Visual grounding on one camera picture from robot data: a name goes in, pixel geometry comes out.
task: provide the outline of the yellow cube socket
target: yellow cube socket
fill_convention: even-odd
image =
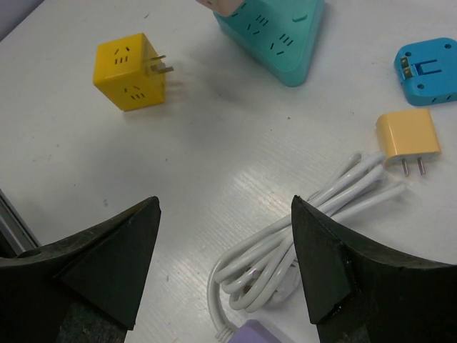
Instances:
[[[99,45],[94,86],[123,111],[165,102],[167,67],[144,34]]]

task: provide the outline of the white table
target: white table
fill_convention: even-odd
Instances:
[[[206,278],[216,258],[282,217],[294,194],[317,190],[346,155],[378,149],[378,116],[411,108],[392,67],[400,47],[457,38],[454,0],[327,2],[308,80],[295,89],[191,0],[46,0],[0,43],[0,187],[43,244],[161,200],[127,342],[215,342]],[[91,83],[95,49],[141,31],[176,70],[166,104],[122,114]],[[457,263],[456,110],[432,108],[443,156],[427,175],[412,168],[407,194],[347,225]],[[295,343],[318,341],[302,290],[252,317]]]

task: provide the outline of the purple power strip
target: purple power strip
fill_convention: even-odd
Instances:
[[[248,320],[235,332],[228,343],[281,343],[281,341],[256,320]]]

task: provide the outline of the power plug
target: power plug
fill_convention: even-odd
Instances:
[[[457,42],[449,38],[409,44],[394,66],[408,102],[430,106],[457,100]]]
[[[165,102],[163,62],[144,34],[134,34],[99,45],[94,85],[123,111]]]
[[[222,16],[230,16],[244,0],[197,0],[197,2]]]
[[[417,161],[421,175],[423,163],[441,153],[438,136],[428,109],[413,109],[383,114],[376,122],[379,145],[386,154],[386,164],[402,163],[409,175],[408,163]]]

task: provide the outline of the white cable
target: white cable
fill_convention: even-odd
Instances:
[[[397,197],[406,190],[403,182],[379,189],[386,177],[384,161],[381,152],[350,156],[322,190],[308,199],[309,204],[342,222]],[[300,281],[291,215],[288,214],[230,248],[214,265],[208,280],[207,300],[211,318],[219,332],[216,338],[227,343],[236,330],[222,309],[220,287],[230,294],[232,309],[254,312],[269,302],[287,298]]]

